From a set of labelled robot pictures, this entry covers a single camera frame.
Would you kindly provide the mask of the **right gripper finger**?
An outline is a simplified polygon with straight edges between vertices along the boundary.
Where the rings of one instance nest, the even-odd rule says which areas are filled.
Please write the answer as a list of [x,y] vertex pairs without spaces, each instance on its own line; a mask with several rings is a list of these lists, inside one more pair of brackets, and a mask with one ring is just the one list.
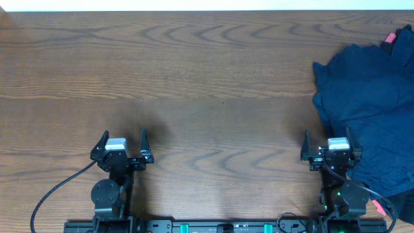
[[350,144],[351,153],[353,155],[353,160],[360,161],[362,158],[362,146],[358,142],[357,138],[353,135],[350,128],[346,128],[346,133]]
[[300,159],[302,161],[308,161],[310,156],[311,156],[311,149],[310,149],[310,141],[309,141],[309,131],[306,129],[303,145],[300,151]]

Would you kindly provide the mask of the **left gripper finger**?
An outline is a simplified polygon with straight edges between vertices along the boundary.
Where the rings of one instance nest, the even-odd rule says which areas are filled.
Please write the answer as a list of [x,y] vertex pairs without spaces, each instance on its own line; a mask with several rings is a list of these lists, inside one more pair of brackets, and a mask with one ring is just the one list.
[[91,150],[90,153],[90,159],[91,160],[101,160],[105,156],[105,145],[107,144],[107,141],[109,140],[109,132],[108,130],[105,130],[101,139],[98,141],[98,143],[95,145],[95,147]]
[[140,141],[140,152],[145,163],[154,163],[154,156],[151,151],[151,147],[147,140],[146,130],[142,130],[141,141]]

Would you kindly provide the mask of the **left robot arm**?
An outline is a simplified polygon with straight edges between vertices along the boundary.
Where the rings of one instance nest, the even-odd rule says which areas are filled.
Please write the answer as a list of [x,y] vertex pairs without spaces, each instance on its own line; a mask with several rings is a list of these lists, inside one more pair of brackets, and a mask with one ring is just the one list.
[[110,138],[105,131],[91,150],[91,160],[109,174],[98,181],[91,190],[94,203],[94,232],[145,232],[146,224],[132,216],[131,198],[134,173],[146,170],[154,163],[154,156],[143,129],[140,140],[140,156],[130,157],[125,138]]

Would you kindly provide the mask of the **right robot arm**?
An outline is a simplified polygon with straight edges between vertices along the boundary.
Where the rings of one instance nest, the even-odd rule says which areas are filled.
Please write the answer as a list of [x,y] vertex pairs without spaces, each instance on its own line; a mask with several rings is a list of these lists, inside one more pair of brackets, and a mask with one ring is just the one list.
[[347,172],[362,158],[362,146],[346,129],[345,137],[330,138],[326,146],[311,148],[305,131],[300,159],[321,175],[320,203],[326,214],[313,226],[314,232],[360,232],[359,219],[366,214],[369,194],[362,183],[351,181]]

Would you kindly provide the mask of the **pile of navy clothes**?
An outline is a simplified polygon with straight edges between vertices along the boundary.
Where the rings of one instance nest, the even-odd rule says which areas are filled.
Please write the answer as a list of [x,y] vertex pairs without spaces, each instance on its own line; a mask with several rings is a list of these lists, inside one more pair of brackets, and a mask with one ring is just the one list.
[[392,43],[347,46],[313,71],[327,135],[350,131],[363,148],[348,176],[385,197],[413,189],[413,28]]

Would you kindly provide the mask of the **black garment with pink trim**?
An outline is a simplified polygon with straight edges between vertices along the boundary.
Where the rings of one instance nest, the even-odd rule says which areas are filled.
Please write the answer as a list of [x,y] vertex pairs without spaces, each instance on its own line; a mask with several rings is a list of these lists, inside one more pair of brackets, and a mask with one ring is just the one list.
[[[389,34],[380,48],[389,54],[404,70],[413,75],[413,29],[411,25]],[[387,197],[396,207],[401,221],[413,224],[413,189]]]

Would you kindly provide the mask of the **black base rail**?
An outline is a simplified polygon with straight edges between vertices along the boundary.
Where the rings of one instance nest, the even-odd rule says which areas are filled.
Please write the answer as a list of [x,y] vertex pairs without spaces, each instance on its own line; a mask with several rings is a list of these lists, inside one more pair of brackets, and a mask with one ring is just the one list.
[[385,221],[281,219],[279,221],[170,221],[136,219],[116,221],[66,222],[64,233],[138,232],[138,233],[281,233],[281,232],[387,232]]

